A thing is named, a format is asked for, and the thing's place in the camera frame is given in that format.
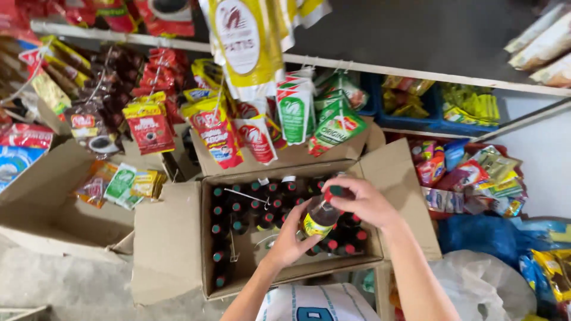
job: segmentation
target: open cardboard box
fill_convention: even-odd
[[[171,179],[176,173],[164,156],[140,156],[134,142],[124,146],[112,163],[166,171]],[[132,254],[135,211],[70,197],[94,159],[73,139],[40,157],[0,192],[0,233],[36,252],[124,262],[117,253]]]
[[[193,141],[203,171],[202,182],[167,184],[163,202],[141,204],[135,220],[135,255],[132,291],[137,304],[153,304],[202,286],[207,300],[236,295],[246,284],[266,250],[255,247],[269,232],[255,232],[235,238],[236,273],[229,284],[219,290],[211,283],[210,194],[213,185],[240,183],[264,177],[286,175],[319,176],[336,171],[369,179],[399,210],[410,224],[427,259],[440,259],[441,253],[428,211],[416,178],[406,139],[384,145],[383,132],[374,124],[369,130],[336,146],[318,158],[306,158],[303,146],[290,146],[280,154],[282,162],[263,166],[251,162],[245,149],[243,164],[229,170],[217,168],[200,140]],[[365,141],[376,148],[360,158]],[[333,272],[371,268],[390,258],[383,246],[382,235],[374,227],[369,231],[367,253],[350,258],[318,255],[302,258],[285,268],[274,285],[288,283]]]

